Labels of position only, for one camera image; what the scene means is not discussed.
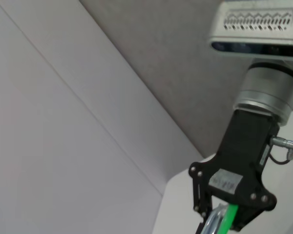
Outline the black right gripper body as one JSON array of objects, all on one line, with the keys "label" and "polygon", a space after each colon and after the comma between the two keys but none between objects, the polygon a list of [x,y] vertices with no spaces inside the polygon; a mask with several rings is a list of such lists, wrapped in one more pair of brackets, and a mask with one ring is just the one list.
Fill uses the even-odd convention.
[{"label": "black right gripper body", "polygon": [[206,162],[194,162],[190,174],[211,175],[209,189],[230,204],[271,211],[276,197],[262,183],[267,162],[263,156],[271,151],[270,139],[279,125],[272,116],[236,110],[215,156]]}]

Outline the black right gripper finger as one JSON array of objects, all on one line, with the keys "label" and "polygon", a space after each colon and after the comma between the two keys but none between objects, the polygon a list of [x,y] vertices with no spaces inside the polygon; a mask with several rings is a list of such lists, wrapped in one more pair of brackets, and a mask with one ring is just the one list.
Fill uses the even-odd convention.
[{"label": "black right gripper finger", "polygon": [[263,212],[262,209],[239,206],[236,216],[231,225],[231,230],[239,232],[257,216]]},{"label": "black right gripper finger", "polygon": [[212,211],[212,199],[209,189],[211,175],[190,174],[193,187],[193,210],[197,212],[203,221],[200,222],[196,234],[202,234],[207,219]]}]

